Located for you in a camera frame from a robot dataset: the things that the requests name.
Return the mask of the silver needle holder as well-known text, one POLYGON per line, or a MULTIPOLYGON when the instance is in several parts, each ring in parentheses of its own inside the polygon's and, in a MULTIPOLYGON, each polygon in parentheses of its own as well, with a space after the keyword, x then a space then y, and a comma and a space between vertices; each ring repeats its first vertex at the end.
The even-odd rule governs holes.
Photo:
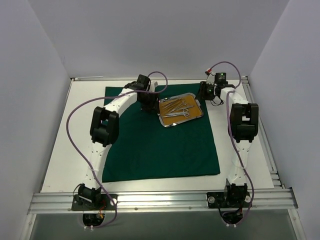
POLYGON ((188 108, 193 108, 194 105, 191 103, 187 103, 184 100, 181 100, 178 102, 178 104, 176 104, 173 109, 171 110, 171 112, 175 112, 177 110, 181 110, 181 109, 188 109, 188 108))

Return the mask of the metal tray yellow liner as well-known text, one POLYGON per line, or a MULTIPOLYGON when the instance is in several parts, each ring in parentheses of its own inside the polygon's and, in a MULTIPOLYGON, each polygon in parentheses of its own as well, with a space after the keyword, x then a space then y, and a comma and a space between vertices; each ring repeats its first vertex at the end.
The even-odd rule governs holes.
POLYGON ((158 104, 159 105, 159 114, 158 114, 159 121, 160 121, 161 125, 165 128, 174 127, 176 125, 201 118, 204 115, 204 113, 201 109, 200 102, 196 99, 196 96, 191 92, 176 95, 176 96, 166 97, 166 98, 160 99, 158 102, 159 102, 159 104, 158 104), (188 118, 185 118, 184 116, 164 117, 165 114, 172 113, 171 110, 173 109, 174 106, 167 108, 167 109, 163 109, 162 105, 163 104, 166 105, 166 104, 168 104, 172 101, 176 101, 178 99, 182 99, 186 103, 194 105, 194 107, 188 108, 188 111, 190 113, 190 117, 188 117, 188 118))

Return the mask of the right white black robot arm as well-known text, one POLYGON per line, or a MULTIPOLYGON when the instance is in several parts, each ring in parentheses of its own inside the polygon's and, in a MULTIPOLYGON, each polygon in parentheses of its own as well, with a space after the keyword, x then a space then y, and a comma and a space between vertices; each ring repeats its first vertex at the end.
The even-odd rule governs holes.
POLYGON ((227 81, 225 72, 206 72, 207 79, 200 82, 196 98, 213 101, 218 98, 226 106, 227 132, 234 149, 232 165, 226 179, 226 191, 222 193, 223 203, 234 206, 240 200, 249 201, 247 164, 249 151, 258 134, 259 106, 250 103, 227 81))

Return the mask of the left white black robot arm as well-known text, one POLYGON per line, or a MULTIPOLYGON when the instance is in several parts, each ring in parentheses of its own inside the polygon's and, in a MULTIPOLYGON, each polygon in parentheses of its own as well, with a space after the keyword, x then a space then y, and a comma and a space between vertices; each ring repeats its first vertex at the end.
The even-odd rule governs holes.
POLYGON ((112 145, 120 132, 120 117, 134 103, 152 108, 158 103, 156 93, 158 83, 145 75, 139 75, 136 81, 126 84, 112 101, 93 111, 89 134, 93 152, 88 160, 86 176, 78 188, 78 196, 90 210, 95 210, 101 203, 102 188, 97 181, 102 178, 102 171, 112 145))

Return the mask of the silver surgical scissors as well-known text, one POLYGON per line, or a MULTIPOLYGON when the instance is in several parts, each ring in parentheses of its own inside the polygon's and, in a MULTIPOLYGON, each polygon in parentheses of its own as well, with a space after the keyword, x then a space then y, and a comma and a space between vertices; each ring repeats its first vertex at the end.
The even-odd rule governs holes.
POLYGON ((174 112, 164 114, 164 118, 179 117, 179 116, 189 118, 190 117, 189 110, 187 108, 182 108, 180 109, 180 111, 174 111, 174 112))

